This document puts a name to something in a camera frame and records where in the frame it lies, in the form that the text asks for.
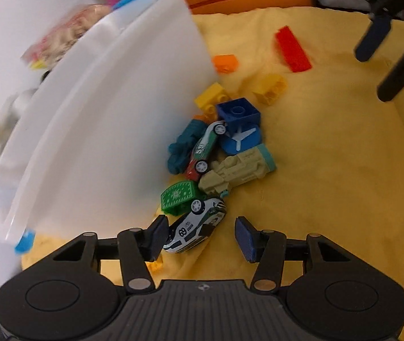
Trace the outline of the red long brick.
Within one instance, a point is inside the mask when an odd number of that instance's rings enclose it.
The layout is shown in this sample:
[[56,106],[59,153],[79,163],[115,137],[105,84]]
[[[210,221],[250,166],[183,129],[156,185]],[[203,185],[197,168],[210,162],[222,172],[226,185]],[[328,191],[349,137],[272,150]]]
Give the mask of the red long brick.
[[276,47],[289,69],[293,72],[305,72],[312,69],[306,52],[294,36],[289,26],[280,28],[274,35]]

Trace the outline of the white plastic storage bin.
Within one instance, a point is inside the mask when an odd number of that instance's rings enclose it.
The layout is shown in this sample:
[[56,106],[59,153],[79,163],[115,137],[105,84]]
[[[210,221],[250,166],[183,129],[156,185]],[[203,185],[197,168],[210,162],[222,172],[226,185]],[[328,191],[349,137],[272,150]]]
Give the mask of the white plastic storage bin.
[[216,80],[185,0],[134,0],[102,18],[38,87],[1,154],[0,241],[146,226],[168,147]]

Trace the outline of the white black toy car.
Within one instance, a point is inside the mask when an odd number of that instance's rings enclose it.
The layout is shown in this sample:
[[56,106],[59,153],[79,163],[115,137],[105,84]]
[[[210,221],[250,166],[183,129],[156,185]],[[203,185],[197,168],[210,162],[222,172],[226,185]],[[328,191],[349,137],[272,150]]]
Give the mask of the white black toy car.
[[207,239],[227,214],[221,198],[195,199],[190,211],[169,226],[169,236],[163,249],[167,253],[182,253]]

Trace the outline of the dark blue cube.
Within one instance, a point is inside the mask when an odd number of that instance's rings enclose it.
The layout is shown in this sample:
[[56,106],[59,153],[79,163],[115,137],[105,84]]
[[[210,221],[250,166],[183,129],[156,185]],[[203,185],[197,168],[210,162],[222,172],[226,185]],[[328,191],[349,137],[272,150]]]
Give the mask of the dark blue cube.
[[222,102],[217,107],[217,115],[227,124],[227,131],[232,135],[239,128],[255,125],[259,126],[261,114],[246,98],[238,98]]

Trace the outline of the yellow open brick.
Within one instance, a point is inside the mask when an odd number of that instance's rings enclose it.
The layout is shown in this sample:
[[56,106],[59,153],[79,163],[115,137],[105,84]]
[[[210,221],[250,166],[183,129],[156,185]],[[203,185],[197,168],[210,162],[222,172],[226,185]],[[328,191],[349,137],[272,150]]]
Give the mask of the yellow open brick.
[[273,105],[286,91],[287,80],[277,73],[259,77],[252,87],[257,101],[264,105]]

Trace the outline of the beige toy train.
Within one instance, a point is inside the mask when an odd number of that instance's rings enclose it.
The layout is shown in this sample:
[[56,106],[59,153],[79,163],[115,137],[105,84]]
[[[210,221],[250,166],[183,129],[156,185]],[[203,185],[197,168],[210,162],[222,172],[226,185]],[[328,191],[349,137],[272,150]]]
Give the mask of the beige toy train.
[[277,168],[273,156],[261,143],[222,162],[213,162],[211,170],[201,177],[198,187],[208,196],[226,197],[235,187],[263,179]]

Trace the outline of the large blue brick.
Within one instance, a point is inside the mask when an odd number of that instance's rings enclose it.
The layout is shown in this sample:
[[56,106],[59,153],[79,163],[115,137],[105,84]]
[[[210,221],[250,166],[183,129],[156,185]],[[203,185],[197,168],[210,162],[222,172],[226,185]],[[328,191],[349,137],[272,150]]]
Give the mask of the large blue brick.
[[221,137],[221,149],[227,155],[236,155],[261,144],[262,134],[257,125],[247,125],[238,128],[236,132],[226,132]]

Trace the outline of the red green toy car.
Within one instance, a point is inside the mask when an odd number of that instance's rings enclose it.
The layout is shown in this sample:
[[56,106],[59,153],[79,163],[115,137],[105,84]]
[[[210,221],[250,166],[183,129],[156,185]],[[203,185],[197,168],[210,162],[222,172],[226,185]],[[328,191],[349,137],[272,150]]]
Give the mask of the red green toy car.
[[197,182],[209,170],[209,159],[220,136],[227,131],[224,120],[212,122],[206,128],[202,138],[195,144],[190,157],[190,163],[184,173],[189,180]]

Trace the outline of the white plush toy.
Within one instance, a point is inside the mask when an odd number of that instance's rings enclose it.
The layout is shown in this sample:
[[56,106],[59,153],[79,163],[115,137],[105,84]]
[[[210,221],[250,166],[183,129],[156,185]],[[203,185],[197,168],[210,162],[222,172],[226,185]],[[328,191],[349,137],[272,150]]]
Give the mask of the white plush toy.
[[0,156],[12,131],[32,100],[37,88],[9,96],[0,109]]

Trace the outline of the teal toy train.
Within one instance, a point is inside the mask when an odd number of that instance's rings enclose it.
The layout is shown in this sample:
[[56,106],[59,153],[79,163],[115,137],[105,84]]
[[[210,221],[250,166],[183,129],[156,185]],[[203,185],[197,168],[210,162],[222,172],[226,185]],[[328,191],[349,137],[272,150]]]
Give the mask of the teal toy train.
[[191,153],[195,144],[203,137],[208,124],[198,118],[193,118],[177,137],[176,142],[168,147],[168,171],[173,175],[182,174],[190,163]]

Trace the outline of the orange brick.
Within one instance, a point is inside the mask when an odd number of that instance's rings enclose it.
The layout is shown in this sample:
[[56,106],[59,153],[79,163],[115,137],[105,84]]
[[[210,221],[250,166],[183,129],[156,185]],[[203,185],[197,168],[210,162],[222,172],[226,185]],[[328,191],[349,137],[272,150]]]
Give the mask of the orange brick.
[[239,67],[239,61],[233,54],[214,55],[212,63],[219,74],[230,74],[235,72]]

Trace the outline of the green patterned block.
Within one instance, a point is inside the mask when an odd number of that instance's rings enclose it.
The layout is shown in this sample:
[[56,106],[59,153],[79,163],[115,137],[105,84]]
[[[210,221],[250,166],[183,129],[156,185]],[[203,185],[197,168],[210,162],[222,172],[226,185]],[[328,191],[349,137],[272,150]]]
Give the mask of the green patterned block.
[[192,180],[174,183],[161,194],[161,209],[171,216],[182,216],[190,211],[193,200],[205,200],[206,196]]

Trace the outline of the snack bag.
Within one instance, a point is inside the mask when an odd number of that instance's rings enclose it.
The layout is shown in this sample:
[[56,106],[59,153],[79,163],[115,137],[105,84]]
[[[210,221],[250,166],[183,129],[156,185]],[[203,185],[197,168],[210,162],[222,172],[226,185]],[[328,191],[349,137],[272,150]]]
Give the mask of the snack bag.
[[99,20],[111,12],[104,4],[78,5],[50,28],[21,56],[33,69],[52,69],[65,53]]

